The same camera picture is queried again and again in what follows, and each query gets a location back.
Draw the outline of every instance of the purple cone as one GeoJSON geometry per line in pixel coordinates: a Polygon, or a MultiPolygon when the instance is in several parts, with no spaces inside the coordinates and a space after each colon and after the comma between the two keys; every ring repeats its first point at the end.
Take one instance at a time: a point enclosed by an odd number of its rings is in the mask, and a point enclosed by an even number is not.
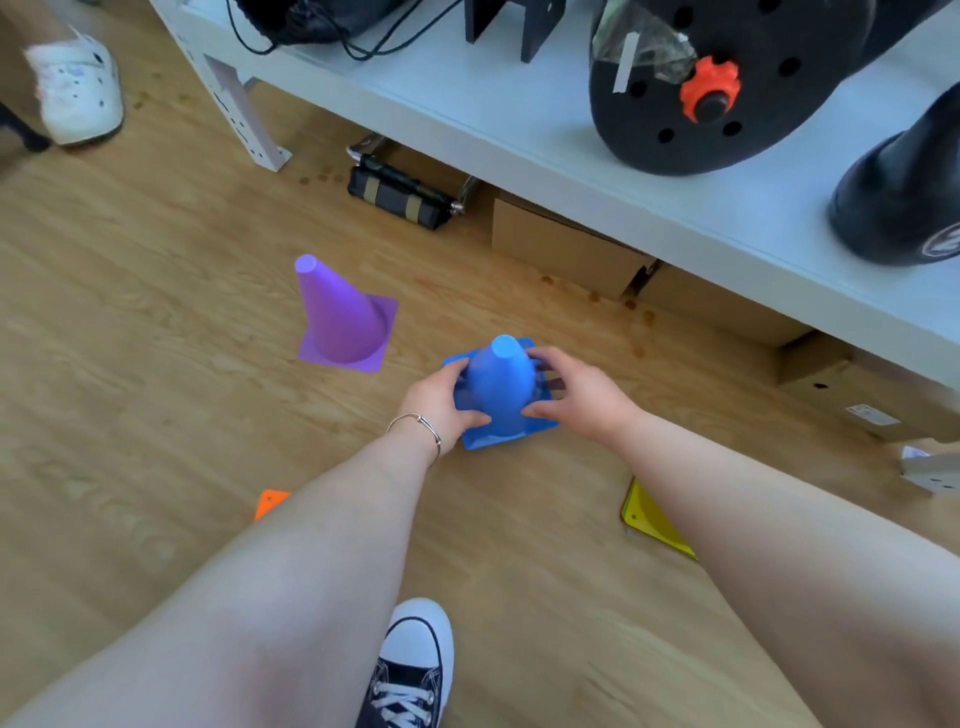
{"type": "Polygon", "coordinates": [[[390,340],[397,302],[358,291],[313,255],[297,258],[306,310],[304,361],[375,372],[390,340]]]}

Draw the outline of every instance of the white sneaker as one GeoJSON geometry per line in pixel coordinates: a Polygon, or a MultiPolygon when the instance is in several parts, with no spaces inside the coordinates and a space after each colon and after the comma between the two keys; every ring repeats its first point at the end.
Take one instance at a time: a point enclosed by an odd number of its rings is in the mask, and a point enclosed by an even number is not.
{"type": "Polygon", "coordinates": [[[120,128],[120,78],[103,43],[77,34],[76,40],[31,46],[25,55],[36,73],[40,116],[57,144],[93,141],[120,128]]]}
{"type": "Polygon", "coordinates": [[[453,682],[453,630],[430,599],[398,604],[367,700],[391,728],[436,728],[453,682]]]}

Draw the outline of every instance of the cardboard box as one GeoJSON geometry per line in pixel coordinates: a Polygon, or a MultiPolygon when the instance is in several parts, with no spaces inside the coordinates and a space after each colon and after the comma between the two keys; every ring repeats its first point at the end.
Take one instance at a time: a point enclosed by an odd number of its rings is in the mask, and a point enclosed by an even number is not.
{"type": "Polygon", "coordinates": [[[783,350],[780,389],[886,442],[960,440],[960,394],[823,333],[783,350]]]}
{"type": "Polygon", "coordinates": [[[813,330],[789,316],[665,263],[637,297],[768,347],[779,348],[813,330]]]}
{"type": "Polygon", "coordinates": [[[493,249],[613,300],[657,261],[506,192],[493,205],[493,249]]]}

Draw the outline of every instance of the black bag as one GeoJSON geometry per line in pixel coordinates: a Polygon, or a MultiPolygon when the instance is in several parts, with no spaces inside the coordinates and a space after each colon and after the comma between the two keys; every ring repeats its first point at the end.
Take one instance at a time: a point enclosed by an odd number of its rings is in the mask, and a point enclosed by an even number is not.
{"type": "Polygon", "coordinates": [[[405,0],[236,0],[262,35],[278,45],[333,43],[354,37],[405,0]]]}

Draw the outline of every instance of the orange knob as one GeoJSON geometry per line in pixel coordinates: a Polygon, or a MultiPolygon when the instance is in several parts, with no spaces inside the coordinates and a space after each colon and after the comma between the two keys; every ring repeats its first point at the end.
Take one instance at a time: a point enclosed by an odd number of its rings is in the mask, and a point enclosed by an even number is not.
{"type": "Polygon", "coordinates": [[[714,63],[712,56],[697,61],[693,76],[680,86],[684,116],[694,124],[716,121],[733,108],[740,93],[740,67],[733,61],[714,63]]]}

